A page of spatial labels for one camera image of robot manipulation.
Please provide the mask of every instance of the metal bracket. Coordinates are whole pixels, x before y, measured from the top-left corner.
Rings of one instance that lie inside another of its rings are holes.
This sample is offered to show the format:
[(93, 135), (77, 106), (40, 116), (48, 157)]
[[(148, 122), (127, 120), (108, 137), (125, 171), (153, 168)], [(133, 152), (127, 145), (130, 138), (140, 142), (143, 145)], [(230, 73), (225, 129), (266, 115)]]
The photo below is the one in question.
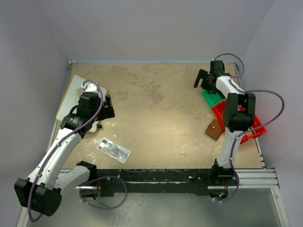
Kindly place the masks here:
[(69, 70), (72, 70), (72, 67), (75, 63), (77, 63), (77, 61), (68, 61), (69, 63)]
[[(122, 171), (122, 170), (107, 170), (107, 171), (117, 171), (118, 173), (121, 173), (119, 171)], [(126, 182), (126, 184), (128, 185), (132, 185), (133, 188), (132, 190), (139, 190), (140, 192), (143, 192), (145, 190), (145, 188), (148, 186), (149, 187), (149, 190), (154, 190), (154, 193), (170, 193), (172, 192), (172, 190), (174, 191), (173, 193), (205, 193), (205, 189), (207, 190), (222, 190), (224, 189), (224, 185), (203, 185), (201, 186), (200, 189), (197, 190), (196, 187), (193, 187), (193, 186), (190, 186), (190, 187), (187, 187), (185, 188), (185, 184), (188, 183), (188, 180), (191, 180), (193, 182), (195, 182), (195, 180), (198, 180), (195, 179), (194, 177), (198, 177), (198, 176), (192, 176), (193, 178), (189, 178), (188, 173), (191, 173), (191, 170), (178, 170), (180, 171), (183, 175), (184, 175), (184, 179), (178, 179), (178, 180), (181, 180), (179, 181), (178, 183), (176, 182), (176, 178), (175, 176), (170, 173), (169, 171), (171, 170), (159, 170), (161, 172), (158, 172), (158, 173), (154, 173), (154, 175), (152, 175), (150, 177), (150, 179), (146, 178), (146, 179), (138, 179), (138, 178), (134, 178), (132, 181), (130, 181), (130, 176), (131, 176), (131, 173), (130, 172), (127, 172), (127, 175), (128, 175), (128, 180)], [(157, 175), (163, 175), (165, 172), (163, 171), (166, 171), (166, 174), (167, 175), (171, 175), (171, 178), (167, 178), (166, 180), (164, 179), (164, 181), (162, 180), (161, 176), (158, 176), (159, 179), (157, 179)], [(236, 170), (236, 172), (238, 173), (238, 176), (239, 176), (239, 179), (240, 179), (240, 188), (269, 188), (269, 189), (278, 189), (279, 188), (279, 184), (278, 184), (278, 179), (277, 179), (277, 176), (276, 176), (276, 171), (275, 169), (238, 169)], [(112, 182), (111, 181), (108, 181), (108, 188), (107, 188), (107, 192), (110, 191), (110, 188), (111, 188), (111, 185)], [(164, 189), (164, 185), (167, 185), (167, 191), (165, 191)], [(117, 185), (113, 185), (114, 188), (112, 188), (113, 190), (116, 190), (117, 189)], [(162, 188), (162, 191), (158, 192), (158, 187), (161, 186)], [(81, 186), (82, 189), (92, 189), (92, 190), (95, 190), (96, 187), (95, 186)], [(229, 188), (236, 188), (235, 184), (232, 184), (229, 186)]]
[(286, 212), (284, 210), (282, 197), (280, 195), (280, 191), (277, 188), (271, 189), (271, 194), (273, 196), (273, 200), (276, 206), (276, 210), (279, 216), (279, 220), (282, 227), (290, 227)]

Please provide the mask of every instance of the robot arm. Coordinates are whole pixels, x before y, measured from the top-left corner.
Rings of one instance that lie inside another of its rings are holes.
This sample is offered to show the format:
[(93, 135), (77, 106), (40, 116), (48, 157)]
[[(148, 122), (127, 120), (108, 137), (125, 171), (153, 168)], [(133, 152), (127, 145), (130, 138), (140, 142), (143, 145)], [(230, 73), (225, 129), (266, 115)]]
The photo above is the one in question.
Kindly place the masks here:
[[(91, 129), (93, 122), (115, 117), (111, 98), (110, 96), (105, 96), (106, 102), (102, 103), (99, 114), (92, 122), (87, 124), (88, 120), (97, 112), (102, 99), (95, 84), (91, 83), (83, 86), (83, 89), (84, 92), (79, 98), (78, 106), (72, 108), (70, 113), (64, 117), (60, 125), (61, 129), (58, 131), (58, 135), (45, 157), (26, 180), (18, 179), (16, 181), (14, 188), (23, 207), (27, 207), (30, 190), (34, 187), (31, 209), (51, 216), (57, 211), (63, 195), (93, 177), (96, 166), (81, 161), (72, 171), (58, 178), (65, 161), (77, 144), (80, 143), (86, 132)], [(84, 127), (78, 132), (68, 136), (83, 125)], [(41, 172), (40, 168), (46, 160), (48, 161)]]
[[(246, 94), (233, 80), (230, 74), (225, 73), (222, 61), (211, 61), (211, 69), (209, 72), (200, 70), (196, 78), (194, 87), (198, 86), (202, 79), (201, 87), (211, 94), (221, 93), (226, 100), (226, 106), (223, 115), (223, 123), (225, 125), (225, 137), (221, 153), (215, 161), (215, 165), (219, 169), (231, 169), (234, 164), (235, 157), (241, 139), (237, 137), (240, 133), (247, 131), (254, 123), (255, 102), (254, 94)], [(238, 109), (239, 106), (245, 107), (244, 111)], [(232, 143), (237, 138), (231, 159)]]

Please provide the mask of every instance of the white board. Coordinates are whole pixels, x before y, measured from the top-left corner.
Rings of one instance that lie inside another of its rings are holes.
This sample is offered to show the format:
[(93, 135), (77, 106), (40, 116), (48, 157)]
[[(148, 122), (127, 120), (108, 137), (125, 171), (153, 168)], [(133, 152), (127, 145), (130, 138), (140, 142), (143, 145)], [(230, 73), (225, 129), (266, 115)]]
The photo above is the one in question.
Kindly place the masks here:
[[(67, 88), (67, 91), (65, 92), (64, 98), (61, 101), (59, 110), (56, 115), (56, 119), (59, 122), (62, 122), (63, 118), (69, 114), (70, 110), (75, 106), (78, 105), (79, 97), (83, 93), (83, 89), (81, 88), (81, 84), (85, 81), (85, 79), (79, 77), (79, 76), (73, 76), (71, 79), (71, 84)], [(103, 87), (101, 87), (103, 98), (105, 99), (105, 95), (107, 93), (107, 90)], [(94, 122), (90, 132), (97, 131), (97, 123)]]

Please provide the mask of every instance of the small packet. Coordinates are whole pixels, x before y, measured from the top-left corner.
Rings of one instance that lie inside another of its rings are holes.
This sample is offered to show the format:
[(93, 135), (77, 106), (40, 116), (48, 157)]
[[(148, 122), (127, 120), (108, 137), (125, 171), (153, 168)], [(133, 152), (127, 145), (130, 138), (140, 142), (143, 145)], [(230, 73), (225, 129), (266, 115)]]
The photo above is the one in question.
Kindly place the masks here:
[(115, 160), (125, 163), (131, 154), (131, 150), (122, 147), (121, 145), (111, 141), (110, 139), (104, 137), (101, 141), (98, 140), (99, 145), (97, 149), (102, 151), (103, 153), (111, 156)]

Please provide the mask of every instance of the work surface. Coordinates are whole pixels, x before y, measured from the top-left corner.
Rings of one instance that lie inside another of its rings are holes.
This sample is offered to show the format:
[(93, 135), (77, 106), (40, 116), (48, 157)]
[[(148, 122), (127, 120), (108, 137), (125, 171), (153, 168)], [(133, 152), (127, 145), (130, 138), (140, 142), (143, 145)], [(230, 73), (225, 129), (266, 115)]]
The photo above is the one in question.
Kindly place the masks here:
[[(74, 65), (71, 77), (108, 89), (116, 117), (102, 121), (103, 129), (88, 132), (63, 168), (73, 169), (81, 160), (100, 169), (210, 168), (224, 134), (214, 141), (204, 132), (214, 114), (202, 89), (193, 89), (199, 69), (209, 70), (209, 65)], [(233, 65), (225, 71), (235, 75)], [(97, 150), (103, 137), (132, 150), (125, 164)], [(262, 168), (255, 140), (240, 145), (235, 166)]]

